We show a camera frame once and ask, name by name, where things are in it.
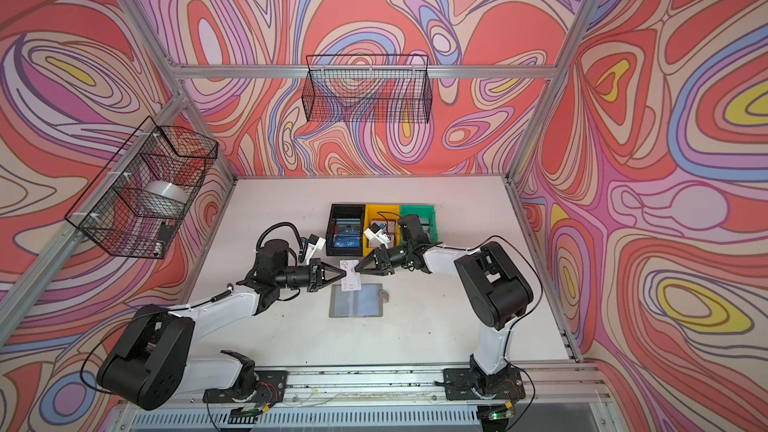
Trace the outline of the grey card holder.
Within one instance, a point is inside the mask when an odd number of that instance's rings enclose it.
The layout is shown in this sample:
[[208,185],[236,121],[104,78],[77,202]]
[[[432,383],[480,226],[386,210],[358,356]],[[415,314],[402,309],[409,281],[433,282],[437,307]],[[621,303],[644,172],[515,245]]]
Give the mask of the grey card holder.
[[330,318],[376,318],[384,313],[384,289],[381,284],[363,284],[359,290],[344,291],[334,285],[329,307]]

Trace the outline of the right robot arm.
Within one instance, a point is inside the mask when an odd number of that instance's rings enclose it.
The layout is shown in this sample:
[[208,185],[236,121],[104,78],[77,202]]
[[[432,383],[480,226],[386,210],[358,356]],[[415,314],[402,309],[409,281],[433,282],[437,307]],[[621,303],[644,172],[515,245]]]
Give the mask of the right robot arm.
[[504,248],[488,241],[473,249],[413,241],[381,246],[355,266],[365,275],[391,275],[397,268],[445,274],[460,279],[479,320],[477,346],[463,368],[446,368],[436,382],[450,401],[508,400],[527,396],[523,371],[507,359],[513,327],[534,302],[534,292]]

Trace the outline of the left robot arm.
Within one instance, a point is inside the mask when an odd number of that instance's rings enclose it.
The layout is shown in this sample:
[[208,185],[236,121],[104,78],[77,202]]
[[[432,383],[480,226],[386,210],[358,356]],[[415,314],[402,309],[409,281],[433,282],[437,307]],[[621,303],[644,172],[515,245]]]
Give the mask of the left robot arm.
[[231,403],[255,401],[264,382],[253,359],[228,349],[193,357],[190,350],[200,339],[267,311],[284,289],[316,292],[347,275],[319,258],[291,264],[296,256],[287,241],[271,239],[258,246],[245,277],[223,292],[175,309],[141,307],[100,366],[96,389],[146,411],[193,392]]

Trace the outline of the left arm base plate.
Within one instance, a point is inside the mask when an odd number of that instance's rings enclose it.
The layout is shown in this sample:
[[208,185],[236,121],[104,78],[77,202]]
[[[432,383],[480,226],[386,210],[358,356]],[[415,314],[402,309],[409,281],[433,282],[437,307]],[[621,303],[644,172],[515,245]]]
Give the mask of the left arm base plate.
[[206,389],[206,404],[256,404],[273,406],[283,401],[288,371],[278,369],[244,372],[229,388]]

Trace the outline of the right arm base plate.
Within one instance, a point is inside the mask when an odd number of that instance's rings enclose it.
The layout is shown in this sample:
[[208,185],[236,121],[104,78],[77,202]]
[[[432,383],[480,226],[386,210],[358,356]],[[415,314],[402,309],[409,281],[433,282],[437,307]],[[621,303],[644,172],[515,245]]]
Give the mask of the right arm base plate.
[[444,389],[449,401],[507,400],[516,403],[527,397],[521,370],[510,366],[492,375],[480,369],[447,368],[435,384]]

